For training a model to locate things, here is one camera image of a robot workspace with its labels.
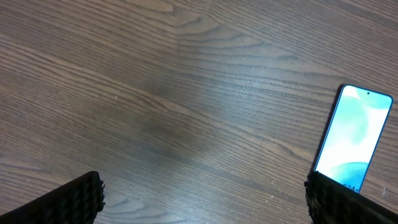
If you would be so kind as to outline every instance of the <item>black textured object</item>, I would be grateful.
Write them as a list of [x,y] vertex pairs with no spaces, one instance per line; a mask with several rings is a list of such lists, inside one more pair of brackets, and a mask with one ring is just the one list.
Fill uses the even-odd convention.
[[87,174],[0,216],[1,224],[92,224],[105,203],[98,172]]
[[319,173],[308,175],[306,198],[314,224],[393,224],[398,215]]

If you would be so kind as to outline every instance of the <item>phone bezel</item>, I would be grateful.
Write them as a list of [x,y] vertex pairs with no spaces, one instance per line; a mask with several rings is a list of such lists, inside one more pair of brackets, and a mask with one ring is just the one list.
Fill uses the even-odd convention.
[[371,165],[371,162],[372,162],[374,153],[376,152],[377,145],[379,144],[379,141],[380,141],[380,138],[381,138],[381,134],[382,134],[382,132],[383,132],[383,130],[384,130],[384,127],[385,127],[386,122],[387,122],[387,120],[388,120],[388,117],[389,117],[389,115],[390,115],[390,111],[391,111],[392,105],[394,104],[394,99],[393,99],[393,97],[392,97],[391,95],[388,95],[388,94],[385,94],[385,93],[381,93],[381,92],[378,92],[378,91],[374,91],[374,90],[369,90],[369,89],[367,89],[367,88],[363,88],[363,87],[360,87],[360,86],[356,86],[356,85],[352,85],[352,84],[342,84],[342,85],[340,85],[339,88],[338,88],[337,94],[336,94],[336,96],[335,96],[335,100],[334,100],[334,102],[333,102],[333,105],[332,105],[332,107],[331,107],[331,111],[330,111],[330,114],[329,114],[329,118],[328,118],[328,121],[326,122],[326,126],[325,126],[325,129],[324,129],[324,131],[323,131],[320,144],[319,144],[319,146],[318,146],[318,151],[317,151],[317,154],[316,154],[316,156],[315,156],[316,159],[314,160],[314,163],[312,164],[312,167],[311,167],[311,170],[314,171],[314,172],[315,172],[315,169],[317,168],[320,155],[322,154],[322,150],[323,150],[323,147],[324,147],[324,145],[325,145],[326,137],[328,136],[331,123],[332,123],[333,118],[334,118],[335,113],[336,113],[336,109],[337,109],[338,102],[340,101],[341,94],[343,93],[344,87],[346,87],[346,86],[353,86],[353,87],[355,87],[355,88],[360,88],[360,89],[362,89],[362,90],[366,90],[366,91],[369,91],[369,92],[371,92],[371,93],[378,93],[378,94],[385,95],[385,96],[388,96],[389,98],[391,98],[391,105],[390,105],[390,107],[389,107],[389,109],[388,109],[386,119],[384,120],[384,124],[383,124],[383,126],[382,126],[382,128],[381,128],[381,131],[380,131],[379,137],[378,137],[378,139],[377,139],[376,145],[375,145],[375,147],[374,147],[374,149],[373,149],[373,153],[372,153],[372,156],[371,156],[371,158],[370,158],[368,167],[366,168],[366,172],[365,172],[364,178],[363,178],[363,180],[362,180],[362,182],[361,182],[361,185],[359,186],[359,190],[358,190],[358,193],[359,193],[359,192],[361,191],[361,189],[362,189],[362,185],[363,185],[363,182],[365,181],[366,174],[368,173],[368,170],[369,170],[369,167],[370,167],[370,165]]

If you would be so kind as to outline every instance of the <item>table surface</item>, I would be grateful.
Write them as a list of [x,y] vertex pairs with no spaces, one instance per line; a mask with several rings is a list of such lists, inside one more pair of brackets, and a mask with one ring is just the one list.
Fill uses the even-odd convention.
[[[394,0],[2,0],[0,213],[90,170],[97,223],[310,223],[337,88],[398,96]],[[394,105],[361,193],[398,212]]]

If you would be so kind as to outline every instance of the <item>smartphone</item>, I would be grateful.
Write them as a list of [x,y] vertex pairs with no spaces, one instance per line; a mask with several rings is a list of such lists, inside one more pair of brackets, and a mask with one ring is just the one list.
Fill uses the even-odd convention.
[[314,171],[359,193],[392,102],[389,95],[341,85]]

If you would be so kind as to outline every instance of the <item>phone screen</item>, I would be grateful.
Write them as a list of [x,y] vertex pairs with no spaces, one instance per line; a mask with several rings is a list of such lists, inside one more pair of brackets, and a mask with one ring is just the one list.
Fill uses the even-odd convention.
[[345,85],[315,171],[359,192],[391,105],[391,96]]

